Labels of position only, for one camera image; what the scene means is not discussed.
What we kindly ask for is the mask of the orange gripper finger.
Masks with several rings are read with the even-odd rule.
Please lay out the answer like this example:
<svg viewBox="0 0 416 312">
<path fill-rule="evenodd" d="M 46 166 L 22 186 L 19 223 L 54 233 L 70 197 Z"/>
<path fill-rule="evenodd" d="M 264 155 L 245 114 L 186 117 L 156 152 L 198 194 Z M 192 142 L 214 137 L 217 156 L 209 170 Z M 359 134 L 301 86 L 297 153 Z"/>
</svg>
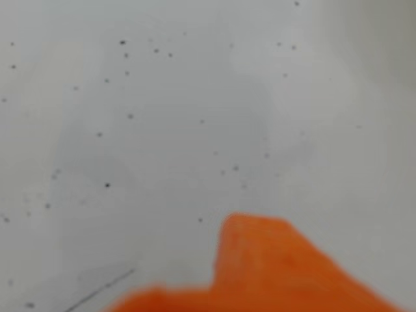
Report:
<svg viewBox="0 0 416 312">
<path fill-rule="evenodd" d="M 243 311 L 399 311 L 288 221 L 248 214 L 222 224 L 211 293 Z"/>
<path fill-rule="evenodd" d="M 210 287 L 153 287 L 130 292 L 107 311 L 208 311 Z"/>
</svg>

